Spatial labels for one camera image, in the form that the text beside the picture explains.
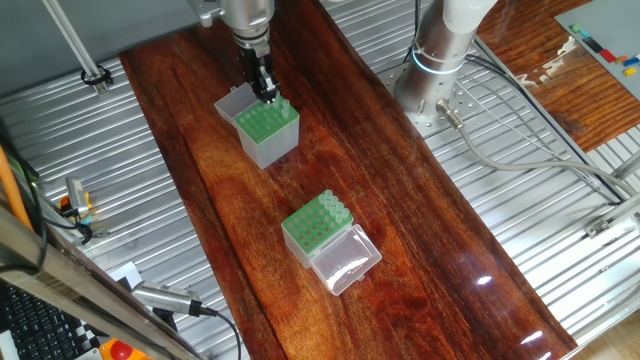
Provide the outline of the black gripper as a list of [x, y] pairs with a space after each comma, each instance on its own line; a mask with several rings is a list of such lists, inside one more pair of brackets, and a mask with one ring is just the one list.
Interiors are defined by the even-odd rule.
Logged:
[[270, 51], [260, 55], [253, 48], [241, 48], [240, 60], [256, 97], [263, 103], [273, 103], [279, 92], [279, 82], [273, 75]]

